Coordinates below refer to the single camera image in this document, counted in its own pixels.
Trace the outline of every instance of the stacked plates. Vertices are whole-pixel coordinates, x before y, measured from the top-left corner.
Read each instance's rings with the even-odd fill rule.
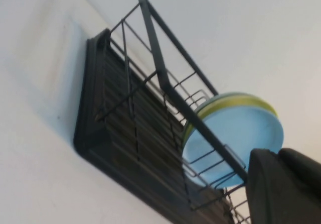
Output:
[[[275,110],[253,95],[221,94],[199,106],[196,113],[246,170],[252,149],[263,148],[277,153],[282,147],[283,128]],[[242,183],[233,169],[188,122],[183,143],[183,158],[212,187],[224,188]],[[198,176],[193,177],[189,168],[184,166],[184,169],[192,182],[205,186]]]

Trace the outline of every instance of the white wall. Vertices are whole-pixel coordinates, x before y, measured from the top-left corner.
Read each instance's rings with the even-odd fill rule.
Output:
[[[137,2],[88,1],[111,25]],[[321,162],[321,0],[150,1],[220,92],[269,101],[283,124],[284,146]],[[143,33],[137,17],[128,20]],[[172,46],[162,47],[169,65],[184,71]]]
[[[85,40],[105,21],[86,0],[0,13],[0,223],[168,223],[71,146]]]

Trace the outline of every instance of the black drip tray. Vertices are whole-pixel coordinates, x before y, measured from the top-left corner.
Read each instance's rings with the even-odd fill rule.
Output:
[[[129,101],[124,61],[104,39],[108,30],[87,42],[84,84],[74,144],[79,154],[173,223],[234,223],[222,190],[199,192],[185,178],[179,157],[181,123],[147,86]],[[131,88],[142,80],[130,72]],[[104,122],[97,113],[113,111]]]

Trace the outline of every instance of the dish rack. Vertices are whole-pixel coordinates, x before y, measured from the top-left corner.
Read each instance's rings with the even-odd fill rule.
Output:
[[[201,103],[218,95],[217,90],[151,3],[138,1],[113,29],[103,31],[93,40],[94,44],[87,44],[84,85],[74,138],[76,150],[174,223],[250,223],[250,217],[238,211],[247,200],[233,206],[231,199],[231,195],[246,183],[245,165],[194,112]],[[149,44],[127,21],[139,8]],[[188,75],[177,76],[166,66],[155,23],[185,59],[186,68],[191,69]],[[116,29],[121,29],[121,43],[113,38]],[[126,30],[151,54],[153,70],[143,70],[135,56],[130,55]],[[188,87],[195,86],[196,78],[204,88]],[[102,96],[101,99],[92,96],[92,89]],[[213,147],[213,151],[192,162],[182,158],[182,132],[186,121],[192,123]],[[200,173],[191,168],[191,164],[214,151],[221,155],[222,161]],[[200,176],[224,161],[233,172],[212,183]],[[204,187],[195,185],[186,175],[197,176]],[[235,175],[244,183],[229,189],[217,189]]]

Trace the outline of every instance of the blue plate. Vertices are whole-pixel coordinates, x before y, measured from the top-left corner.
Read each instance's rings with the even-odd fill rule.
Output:
[[[273,113],[261,107],[226,107],[206,116],[203,121],[227,149],[238,157],[236,159],[244,164],[246,170],[252,149],[263,148],[277,153],[282,147],[281,123]],[[191,163],[210,151],[213,151],[213,147],[197,130],[193,129],[184,146],[183,158]],[[203,172],[221,161],[222,157],[217,152],[213,152],[189,166],[197,173],[201,173],[200,176],[207,183],[213,183],[213,188],[241,184],[242,180],[233,173],[232,168],[225,161]],[[183,167],[186,176],[192,182],[205,186],[205,183],[198,176],[194,176],[187,166]]]

